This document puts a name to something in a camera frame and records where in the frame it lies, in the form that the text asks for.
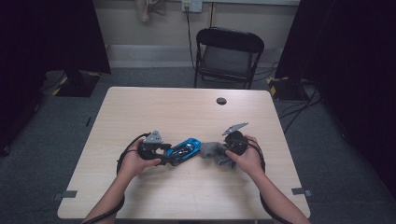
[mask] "table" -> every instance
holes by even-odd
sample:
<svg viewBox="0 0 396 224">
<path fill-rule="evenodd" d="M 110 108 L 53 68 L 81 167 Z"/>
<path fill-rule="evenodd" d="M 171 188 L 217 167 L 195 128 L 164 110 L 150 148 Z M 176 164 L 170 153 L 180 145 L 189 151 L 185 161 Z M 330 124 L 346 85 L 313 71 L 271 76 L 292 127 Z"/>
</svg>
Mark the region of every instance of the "table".
<svg viewBox="0 0 396 224">
<path fill-rule="evenodd" d="M 218 105 L 217 99 L 227 100 Z M 301 183 L 267 91 L 113 87 L 106 94 L 67 190 L 60 218 L 84 218 L 116 176 L 117 159 L 139 134 L 158 130 L 175 146 L 195 137 L 223 142 L 233 124 L 248 121 L 240 131 L 256 136 L 266 160 L 266 173 L 306 216 Z M 259 191 L 239 168 L 216 165 L 196 156 L 179 166 L 149 167 L 125 192 L 117 218 L 168 220 L 269 219 Z"/>
</svg>

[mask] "cable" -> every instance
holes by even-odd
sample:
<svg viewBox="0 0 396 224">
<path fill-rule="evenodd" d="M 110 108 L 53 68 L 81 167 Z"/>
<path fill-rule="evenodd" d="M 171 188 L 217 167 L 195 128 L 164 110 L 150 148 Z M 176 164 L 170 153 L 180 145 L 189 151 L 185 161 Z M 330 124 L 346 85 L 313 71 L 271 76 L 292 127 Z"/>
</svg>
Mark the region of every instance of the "cable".
<svg viewBox="0 0 396 224">
<path fill-rule="evenodd" d="M 123 159 L 125 158 L 125 155 L 126 155 L 127 153 L 133 151 L 133 150 L 129 150 L 129 148 L 131 147 L 131 145 L 133 145 L 139 138 L 141 138 L 141 137 L 143 137 L 143 136 L 146 136 L 146 137 L 147 137 L 147 136 L 149 136 L 149 133 L 143 133 L 143 134 L 140 134 L 139 136 L 137 136 L 136 139 L 134 139 L 134 141 L 132 141 L 132 142 L 128 145 L 128 147 L 126 147 L 125 150 L 121 153 L 120 158 L 117 160 L 117 162 L 118 162 L 118 163 L 117 163 L 117 174 L 119 173 L 119 170 L 120 170 L 120 168 L 121 168 L 122 161 L 123 161 Z M 123 207 L 124 203 L 125 203 L 125 195 L 122 196 L 122 199 L 121 199 L 120 203 L 119 203 L 115 208 L 111 209 L 110 211 L 108 211 L 108 212 L 106 212 L 106 213 L 103 213 L 103 214 L 100 215 L 100 216 L 93 217 L 93 218 L 91 218 L 90 220 L 84 222 L 83 224 L 92 224 L 92 223 L 96 223 L 97 221 L 103 220 L 103 219 L 105 219 L 105 218 L 107 218 L 107 217 L 110 217 L 111 215 L 116 214 L 117 212 L 119 212 L 119 211 L 121 210 L 121 208 Z"/>
<path fill-rule="evenodd" d="M 212 21 L 213 21 L 213 7 L 214 7 L 214 4 L 215 4 L 215 3 L 212 2 L 212 8 L 210 9 L 210 23 L 209 23 L 209 27 L 212 27 Z"/>
<path fill-rule="evenodd" d="M 274 70 L 273 70 L 270 74 L 268 74 L 267 76 L 265 76 L 265 77 L 261 77 L 261 78 L 258 78 L 258 79 L 254 79 L 253 82 L 263 80 L 263 79 L 265 79 L 265 78 L 271 76 L 271 75 L 273 74 L 273 72 L 274 72 Z"/>
<path fill-rule="evenodd" d="M 187 17 L 187 25 L 189 27 L 189 46 L 190 46 L 190 56 L 191 56 L 191 64 L 192 68 L 195 70 L 194 59 L 192 58 L 192 43 L 191 43 L 191 32 L 190 32 L 190 9 L 188 7 L 184 7 L 186 10 L 186 17 Z"/>
<path fill-rule="evenodd" d="M 283 134 L 286 134 L 290 125 L 297 119 L 297 117 L 301 114 L 301 112 L 303 112 L 304 109 L 309 107 L 309 103 L 311 103 L 312 99 L 314 99 L 314 96 L 315 96 L 315 93 L 317 93 L 317 90 L 318 90 L 318 86 L 315 87 L 314 93 L 312 93 L 312 96 L 309 98 L 308 102 L 306 102 L 306 104 L 303 106 L 303 108 L 301 108 L 298 111 L 298 113 L 294 116 L 294 118 L 291 120 L 291 122 L 289 122 L 288 126 L 286 126 L 285 131 L 283 131 Z"/>
<path fill-rule="evenodd" d="M 315 101 L 314 103 L 312 103 L 311 105 L 308 105 L 308 107 L 310 107 L 310 106 L 312 106 L 312 105 L 316 105 L 316 104 L 319 103 L 319 102 L 321 102 L 321 97 L 319 97 L 319 99 L 318 99 L 317 101 Z M 284 110 L 288 110 L 288 109 L 290 109 L 291 107 L 294 107 L 294 106 L 297 106 L 297 105 L 291 105 L 291 106 L 289 106 L 288 108 L 286 108 L 286 109 L 284 109 Z M 285 114 L 285 115 L 282 115 L 283 113 L 281 113 L 281 114 L 278 116 L 278 118 L 279 118 L 279 119 L 283 119 L 283 118 L 285 118 L 285 117 L 288 116 L 288 115 L 292 115 L 292 114 L 295 114 L 295 113 L 299 112 L 301 109 L 304 109 L 304 108 L 296 109 L 296 110 L 291 111 L 291 112 L 289 112 L 289 113 L 287 113 L 287 114 Z"/>
<path fill-rule="evenodd" d="M 297 106 L 297 105 L 303 105 L 303 104 L 304 104 L 304 103 L 297 103 L 297 104 L 295 104 L 295 105 L 291 105 L 291 106 L 286 107 L 285 109 L 282 110 L 282 112 L 280 112 L 280 114 L 278 115 L 278 117 L 279 117 L 279 118 L 282 117 L 283 113 L 285 113 L 288 109 L 290 109 L 290 108 L 292 108 L 292 107 L 295 107 L 295 106 Z"/>
<path fill-rule="evenodd" d="M 272 73 L 277 69 L 277 68 L 275 68 L 275 65 L 276 65 L 277 63 L 279 63 L 279 62 L 273 63 L 273 64 L 271 65 L 271 69 L 270 69 L 270 70 L 265 71 L 265 72 L 255 73 L 254 75 L 260 75 L 260 74 L 269 73 L 269 72 L 271 72 L 271 74 L 272 74 Z"/>
<path fill-rule="evenodd" d="M 248 141 L 251 141 L 251 142 L 255 143 L 255 144 L 256 144 L 256 146 L 255 146 L 255 145 L 253 145 L 253 144 L 246 143 L 246 142 L 243 142 L 243 141 L 234 140 L 234 139 L 232 139 L 231 141 L 234 142 L 234 143 L 240 143 L 240 144 L 244 144 L 244 145 L 249 146 L 249 147 L 253 147 L 253 148 L 259 153 L 259 155 L 260 155 L 260 159 L 261 159 L 261 161 L 262 161 L 262 170 L 265 172 L 265 160 L 264 160 L 264 156 L 263 156 L 263 154 L 262 154 L 262 149 L 260 148 L 260 146 L 259 146 L 259 144 L 258 144 L 257 142 L 255 142 L 255 141 L 253 141 L 253 140 L 251 140 L 251 139 L 248 139 Z M 262 197 L 262 194 L 261 194 L 261 193 L 260 193 L 260 201 L 262 202 L 262 207 L 264 208 L 265 212 L 267 212 L 268 215 L 270 215 L 272 218 L 276 219 L 277 221 L 279 221 L 279 222 L 281 222 L 281 223 L 283 223 L 283 224 L 291 224 L 291 222 L 289 222 L 289 221 L 287 221 L 286 219 L 284 219 L 284 218 L 278 216 L 275 212 L 273 212 L 273 211 L 271 210 L 271 208 L 269 208 L 269 206 L 268 206 L 267 203 L 265 202 L 264 198 Z"/>
</svg>

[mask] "forearm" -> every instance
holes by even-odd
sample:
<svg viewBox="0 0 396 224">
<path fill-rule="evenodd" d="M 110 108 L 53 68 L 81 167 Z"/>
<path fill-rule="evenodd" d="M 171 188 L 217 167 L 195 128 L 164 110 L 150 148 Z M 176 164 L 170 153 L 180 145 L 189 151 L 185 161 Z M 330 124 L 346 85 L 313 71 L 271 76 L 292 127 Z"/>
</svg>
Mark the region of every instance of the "forearm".
<svg viewBox="0 0 396 224">
<path fill-rule="evenodd" d="M 265 203 L 275 214 L 291 223 L 309 223 L 301 210 L 274 185 L 263 170 L 254 172 L 250 177 L 259 188 Z"/>
<path fill-rule="evenodd" d="M 113 183 L 110 185 L 106 193 L 102 196 L 96 206 L 91 212 L 85 217 L 83 222 L 88 221 L 94 217 L 101 216 L 102 214 L 114 209 L 122 200 L 123 194 L 128 187 L 132 178 L 118 175 Z M 97 223 L 114 223 L 116 214 L 107 217 Z"/>
</svg>

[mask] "black chair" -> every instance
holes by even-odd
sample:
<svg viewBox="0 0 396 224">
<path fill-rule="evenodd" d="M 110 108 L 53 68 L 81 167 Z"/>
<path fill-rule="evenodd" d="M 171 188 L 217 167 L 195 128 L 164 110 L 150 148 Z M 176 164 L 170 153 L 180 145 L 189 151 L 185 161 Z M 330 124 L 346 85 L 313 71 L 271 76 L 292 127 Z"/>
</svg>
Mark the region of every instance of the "black chair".
<svg viewBox="0 0 396 224">
<path fill-rule="evenodd" d="M 250 89 L 254 73 L 264 50 L 264 42 L 252 33 L 219 27 L 205 28 L 196 36 L 197 55 L 194 88 L 198 74 L 243 82 Z"/>
</svg>

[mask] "wall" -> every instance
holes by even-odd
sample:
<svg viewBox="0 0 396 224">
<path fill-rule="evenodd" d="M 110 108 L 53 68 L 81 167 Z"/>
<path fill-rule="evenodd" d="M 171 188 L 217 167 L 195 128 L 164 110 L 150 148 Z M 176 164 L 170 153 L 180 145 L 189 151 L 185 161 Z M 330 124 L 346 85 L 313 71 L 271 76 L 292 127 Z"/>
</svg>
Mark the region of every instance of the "wall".
<svg viewBox="0 0 396 224">
<path fill-rule="evenodd" d="M 202 13 L 190 13 L 192 47 L 195 49 L 194 39 L 197 32 L 212 23 L 212 26 L 255 33 L 265 42 L 263 59 L 268 63 L 277 62 L 286 43 L 298 3 L 295 0 L 277 1 L 283 5 L 273 5 L 276 0 L 263 0 L 271 5 L 203 2 Z M 166 15 L 150 13 L 149 21 L 142 22 L 132 0 L 94 0 L 105 44 L 128 45 L 132 48 L 138 47 L 140 51 L 145 46 L 149 46 L 148 49 L 152 49 L 152 46 L 161 49 L 188 49 L 188 24 L 186 14 L 181 11 L 181 3 L 165 3 Z"/>
</svg>

